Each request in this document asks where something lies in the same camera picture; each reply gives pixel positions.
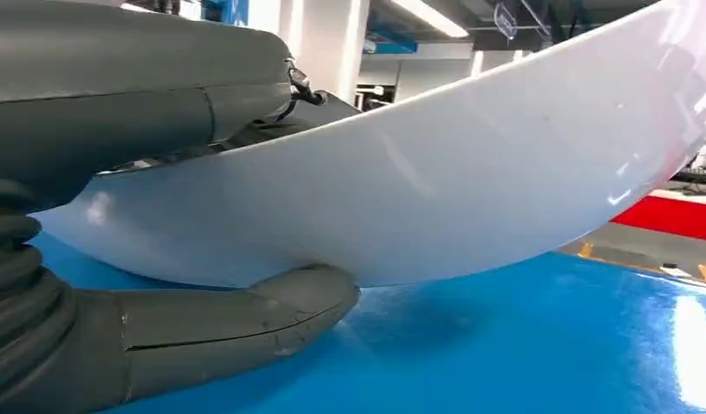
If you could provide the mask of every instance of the gray robotic arm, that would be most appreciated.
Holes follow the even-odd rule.
[[[290,101],[271,34],[0,0],[0,412],[85,412],[297,353],[357,301],[329,267],[233,292],[75,290],[25,216],[104,169],[231,137]]]

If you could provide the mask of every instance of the white curved panel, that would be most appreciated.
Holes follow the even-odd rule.
[[[277,141],[93,180],[45,229],[158,279],[313,262],[361,285],[524,260],[602,225],[706,136],[706,1],[665,0],[479,78]]]

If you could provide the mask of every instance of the blue floor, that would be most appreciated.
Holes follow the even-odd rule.
[[[172,286],[35,244],[76,286]],[[107,412],[706,412],[706,288],[545,254],[369,289],[299,356]]]

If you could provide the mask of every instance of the ceiling light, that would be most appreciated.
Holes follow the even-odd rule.
[[[441,30],[450,37],[465,37],[467,30],[457,26],[452,20],[442,16],[441,13],[430,7],[421,0],[391,0],[399,4],[404,9],[409,10],[413,15],[431,24],[434,28]]]

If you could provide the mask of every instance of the wall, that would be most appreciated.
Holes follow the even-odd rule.
[[[470,75],[470,60],[402,60],[396,101],[457,82]]]
[[[480,72],[513,61],[512,51],[484,51]],[[473,51],[469,43],[426,43],[411,54],[366,55],[358,84],[395,85],[396,101],[470,76]]]
[[[399,67],[399,60],[369,60],[364,57],[358,73],[358,84],[396,85]]]

